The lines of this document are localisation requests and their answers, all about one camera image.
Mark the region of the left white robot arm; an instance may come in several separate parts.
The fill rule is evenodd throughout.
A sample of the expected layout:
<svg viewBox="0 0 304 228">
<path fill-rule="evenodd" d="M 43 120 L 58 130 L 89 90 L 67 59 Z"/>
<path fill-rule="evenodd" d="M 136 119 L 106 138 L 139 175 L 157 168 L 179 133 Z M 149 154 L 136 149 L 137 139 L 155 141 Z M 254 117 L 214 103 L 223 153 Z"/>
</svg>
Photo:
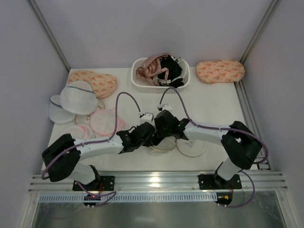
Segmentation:
<svg viewBox="0 0 304 228">
<path fill-rule="evenodd" d="M 101 178 L 93 165 L 84 165 L 82 160 L 105 154 L 133 152 L 142 146 L 150 146 L 155 128 L 145 122 L 131 130 L 118 131 L 112 138 L 79 140 L 64 134 L 42 153 L 46 166 L 43 180 L 58 182 L 71 179 L 86 186 L 96 186 Z"/>
</svg>

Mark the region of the beige round laundry bag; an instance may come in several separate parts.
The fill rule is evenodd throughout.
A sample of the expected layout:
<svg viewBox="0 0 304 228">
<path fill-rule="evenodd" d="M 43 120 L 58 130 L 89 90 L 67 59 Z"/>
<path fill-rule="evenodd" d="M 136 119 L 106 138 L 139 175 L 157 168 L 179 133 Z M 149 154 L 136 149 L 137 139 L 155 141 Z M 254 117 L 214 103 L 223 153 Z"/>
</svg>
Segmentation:
<svg viewBox="0 0 304 228">
<path fill-rule="evenodd" d="M 189 158 L 200 157 L 206 151 L 204 141 L 175 139 L 173 136 L 163 139 L 158 145 L 150 146 L 150 148 L 160 152 L 176 149 L 180 154 Z"/>
</svg>

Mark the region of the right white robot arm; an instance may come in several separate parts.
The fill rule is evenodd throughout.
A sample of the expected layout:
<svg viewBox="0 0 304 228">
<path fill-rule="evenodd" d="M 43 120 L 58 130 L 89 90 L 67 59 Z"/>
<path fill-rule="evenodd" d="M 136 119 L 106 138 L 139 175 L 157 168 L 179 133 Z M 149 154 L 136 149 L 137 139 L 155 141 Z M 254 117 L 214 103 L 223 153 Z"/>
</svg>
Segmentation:
<svg viewBox="0 0 304 228">
<path fill-rule="evenodd" d="M 178 120 L 168 110 L 162 110 L 154 123 L 154 144 L 159 144 L 164 138 L 174 137 L 176 140 L 199 140 L 223 146 L 228 158 L 213 174 L 213 181 L 219 189 L 227 189 L 239 171 L 249 170 L 263 146 L 240 121 L 223 127 L 203 126 L 187 118 Z"/>
</svg>

